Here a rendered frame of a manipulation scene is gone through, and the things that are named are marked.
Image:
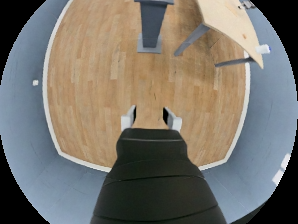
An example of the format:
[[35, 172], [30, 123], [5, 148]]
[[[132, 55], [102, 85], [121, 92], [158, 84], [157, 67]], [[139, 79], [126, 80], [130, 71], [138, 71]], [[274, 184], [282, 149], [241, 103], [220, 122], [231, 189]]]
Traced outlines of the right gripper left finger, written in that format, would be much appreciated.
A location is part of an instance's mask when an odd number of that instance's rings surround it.
[[132, 105], [129, 112], [121, 116], [121, 131], [125, 128], [132, 128], [134, 121], [136, 121], [136, 108], [137, 105]]

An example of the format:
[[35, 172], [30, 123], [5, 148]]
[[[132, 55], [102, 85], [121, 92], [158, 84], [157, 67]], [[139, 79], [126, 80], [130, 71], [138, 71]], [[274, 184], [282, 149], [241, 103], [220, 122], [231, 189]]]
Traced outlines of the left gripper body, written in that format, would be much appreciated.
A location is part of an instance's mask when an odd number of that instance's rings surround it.
[[257, 6], [255, 6], [255, 4], [253, 2], [251, 2], [251, 0], [243, 0], [243, 7], [246, 6], [246, 10], [254, 10], [254, 8], [257, 8]]

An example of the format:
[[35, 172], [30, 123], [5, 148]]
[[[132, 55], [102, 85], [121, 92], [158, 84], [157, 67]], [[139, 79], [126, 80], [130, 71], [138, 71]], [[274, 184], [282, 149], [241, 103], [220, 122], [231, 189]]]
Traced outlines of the white plastic bottle with blue cap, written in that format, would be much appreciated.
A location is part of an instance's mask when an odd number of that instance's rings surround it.
[[271, 51], [270, 47], [267, 45], [261, 45], [261, 47], [255, 47], [255, 52], [257, 53], [269, 53]]

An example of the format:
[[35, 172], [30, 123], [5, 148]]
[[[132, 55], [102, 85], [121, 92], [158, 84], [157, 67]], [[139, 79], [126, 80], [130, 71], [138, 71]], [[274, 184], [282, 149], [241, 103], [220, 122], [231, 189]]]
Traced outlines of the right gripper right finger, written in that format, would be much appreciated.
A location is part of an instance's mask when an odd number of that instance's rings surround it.
[[177, 129], [180, 132], [182, 119], [174, 115], [168, 107], [164, 107], [164, 112], [162, 112], [162, 119], [164, 119], [165, 124], [168, 125], [169, 129]]

